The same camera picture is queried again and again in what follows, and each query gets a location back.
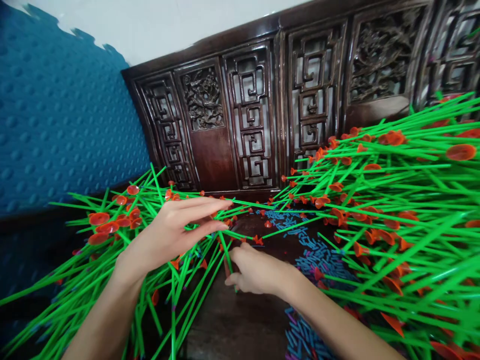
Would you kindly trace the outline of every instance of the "finger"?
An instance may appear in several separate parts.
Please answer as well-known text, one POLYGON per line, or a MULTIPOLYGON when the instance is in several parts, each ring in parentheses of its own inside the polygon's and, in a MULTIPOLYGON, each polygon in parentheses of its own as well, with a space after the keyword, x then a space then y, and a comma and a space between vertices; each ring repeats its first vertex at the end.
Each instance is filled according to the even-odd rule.
POLYGON ((192 208, 195 206, 200 206, 200 205, 205 205, 205 204, 211 204, 214 201, 218 201, 219 199, 215 199, 212 197, 194 197, 191 199, 185 199, 182 201, 176 201, 176 209, 186 209, 186 208, 192 208))
POLYGON ((210 220, 196 229, 186 231, 183 235, 183 241, 193 246, 201 238, 216 231, 226 230, 229 227, 221 221, 210 220))
POLYGON ((242 250, 246 250, 248 252, 257 252, 258 250, 254 249, 248 242, 242 242, 240 245, 242 250))
POLYGON ((225 279, 225 285, 227 286, 238 285, 238 287, 241 287, 240 282, 242 282, 242 274, 239 272, 234 272, 225 279))
POLYGON ((229 200, 218 200, 212 199, 211 203, 206 203, 199 206, 193 206, 188 208, 183 208, 178 211, 175 215, 176 220, 180 225, 184 226, 188 223, 194 222, 195 220, 204 218, 213 213, 216 213, 219 210, 229 207, 232 202, 229 200))

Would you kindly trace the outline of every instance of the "pile of blue pieces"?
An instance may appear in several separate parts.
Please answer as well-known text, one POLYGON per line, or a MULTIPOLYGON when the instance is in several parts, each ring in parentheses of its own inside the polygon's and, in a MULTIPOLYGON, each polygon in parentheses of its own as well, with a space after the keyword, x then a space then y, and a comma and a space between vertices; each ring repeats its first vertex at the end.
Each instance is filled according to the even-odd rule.
MULTIPOLYGON (((285 229, 296 225, 298 220, 307 221, 308 218, 301 218, 298 213, 285 213, 267 211, 265 216, 278 229, 285 229)), ((295 266, 299 269, 313 284, 318 285, 323 282, 328 288, 339 290, 351 290, 352 286, 338 281, 315 279, 315 269, 318 268, 321 273, 332 277, 358 281, 358 279, 348 272, 342 261, 342 255, 335 249, 329 248, 321 239, 311 238, 307 234, 307 226, 299 226, 286 232, 283 237, 288 235, 297 235, 300 244, 305 246, 303 256, 296 259, 295 266)), ((285 354, 287 360, 303 359, 335 359, 335 355, 327 347, 321 338, 315 333, 311 326, 298 314, 293 307, 285 310, 290 319, 290 328, 285 331, 288 346, 285 354)))

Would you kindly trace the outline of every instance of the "dark wooden cabinet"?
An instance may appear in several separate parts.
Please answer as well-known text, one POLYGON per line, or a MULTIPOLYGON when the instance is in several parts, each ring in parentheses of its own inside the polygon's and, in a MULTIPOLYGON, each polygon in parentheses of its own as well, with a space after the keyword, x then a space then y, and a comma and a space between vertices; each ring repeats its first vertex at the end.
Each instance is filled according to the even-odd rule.
POLYGON ((122 74, 164 183, 264 200, 329 136, 480 92, 479 26, 475 0, 319 0, 122 74))

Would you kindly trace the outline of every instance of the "right hand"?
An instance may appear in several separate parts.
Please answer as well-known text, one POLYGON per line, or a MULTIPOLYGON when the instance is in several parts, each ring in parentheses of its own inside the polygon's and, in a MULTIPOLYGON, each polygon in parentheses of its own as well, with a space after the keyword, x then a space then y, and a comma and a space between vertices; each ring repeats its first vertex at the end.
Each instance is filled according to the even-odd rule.
POLYGON ((235 285, 243 292, 283 298, 288 281, 298 272, 294 266, 255 250, 247 242, 228 254, 240 272, 231 274, 225 280, 225 285, 235 285))

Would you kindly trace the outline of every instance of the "blue textured wall padding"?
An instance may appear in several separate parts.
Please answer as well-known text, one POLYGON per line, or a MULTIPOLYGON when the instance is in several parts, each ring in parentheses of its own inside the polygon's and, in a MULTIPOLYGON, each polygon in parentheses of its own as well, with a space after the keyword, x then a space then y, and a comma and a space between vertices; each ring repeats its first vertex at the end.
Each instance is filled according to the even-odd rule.
POLYGON ((128 67, 34 6, 0 2, 0 217, 143 174, 149 155, 122 79, 128 67))

